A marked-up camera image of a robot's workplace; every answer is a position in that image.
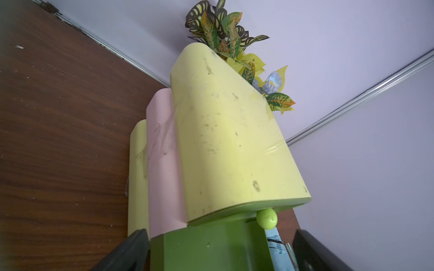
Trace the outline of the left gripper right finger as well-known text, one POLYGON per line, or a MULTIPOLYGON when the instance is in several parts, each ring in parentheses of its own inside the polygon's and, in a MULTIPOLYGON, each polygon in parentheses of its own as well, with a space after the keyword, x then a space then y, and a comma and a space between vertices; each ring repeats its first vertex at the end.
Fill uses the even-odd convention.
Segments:
POLYGON ((299 271, 352 271, 308 231, 298 229, 292 244, 299 271))

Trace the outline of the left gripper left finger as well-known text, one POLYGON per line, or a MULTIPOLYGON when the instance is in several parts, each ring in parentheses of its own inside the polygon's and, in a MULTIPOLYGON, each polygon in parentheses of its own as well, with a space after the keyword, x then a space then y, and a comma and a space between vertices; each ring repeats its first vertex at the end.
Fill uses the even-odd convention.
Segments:
POLYGON ((91 271, 143 271, 150 249, 146 229, 134 231, 91 271))

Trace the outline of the light blue umbrella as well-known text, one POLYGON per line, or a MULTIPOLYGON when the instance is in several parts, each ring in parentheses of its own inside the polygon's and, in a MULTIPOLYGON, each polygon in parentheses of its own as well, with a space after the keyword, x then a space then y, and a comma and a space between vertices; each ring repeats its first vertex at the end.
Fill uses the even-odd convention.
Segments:
POLYGON ((277 228, 265 230, 274 271, 295 271, 285 243, 277 228))

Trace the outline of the dark green drawer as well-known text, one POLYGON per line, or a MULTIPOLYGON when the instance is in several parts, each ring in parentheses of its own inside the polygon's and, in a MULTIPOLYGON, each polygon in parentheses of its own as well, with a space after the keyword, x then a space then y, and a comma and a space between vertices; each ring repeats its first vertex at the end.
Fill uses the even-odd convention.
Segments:
POLYGON ((289 210, 311 201, 311 197, 295 199, 279 199, 238 204, 224 208, 188 222, 188 227, 200 227, 207 224, 221 224, 227 221, 247 221, 256 217, 258 211, 273 209, 276 213, 289 210))
POLYGON ((265 231, 255 221, 188 227, 150 241, 153 271, 272 271, 265 231))

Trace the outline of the yellow-green drawer cabinet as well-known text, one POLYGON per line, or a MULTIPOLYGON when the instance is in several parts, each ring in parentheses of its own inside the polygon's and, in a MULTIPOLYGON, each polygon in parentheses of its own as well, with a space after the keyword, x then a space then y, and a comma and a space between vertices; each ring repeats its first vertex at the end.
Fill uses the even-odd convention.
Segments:
POLYGON ((185 47, 130 136, 128 232, 150 238, 238 204, 311 197, 267 101, 204 44, 185 47))

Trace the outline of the dark green top drawer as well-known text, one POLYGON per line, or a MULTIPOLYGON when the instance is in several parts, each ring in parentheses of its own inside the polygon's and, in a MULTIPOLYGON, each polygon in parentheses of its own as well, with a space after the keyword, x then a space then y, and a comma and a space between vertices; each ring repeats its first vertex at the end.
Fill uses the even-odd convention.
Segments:
POLYGON ((311 201, 311 197, 295 199, 279 199, 238 204, 224 208, 188 222, 188 227, 200 227, 207 224, 221 224, 227 221, 247 221, 256 217, 258 211, 273 209, 276 213, 289 210, 311 201))

